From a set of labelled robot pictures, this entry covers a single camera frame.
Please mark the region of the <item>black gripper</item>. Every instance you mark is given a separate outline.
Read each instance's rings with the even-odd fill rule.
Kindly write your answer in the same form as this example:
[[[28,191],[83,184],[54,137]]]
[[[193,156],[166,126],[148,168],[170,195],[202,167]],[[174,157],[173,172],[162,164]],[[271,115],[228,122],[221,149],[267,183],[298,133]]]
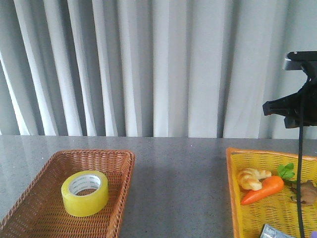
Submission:
[[[303,126],[316,126],[317,85],[305,83],[296,93],[274,101],[266,101],[263,104],[263,113],[265,116],[285,116],[286,128],[299,127],[300,119],[303,119]]]

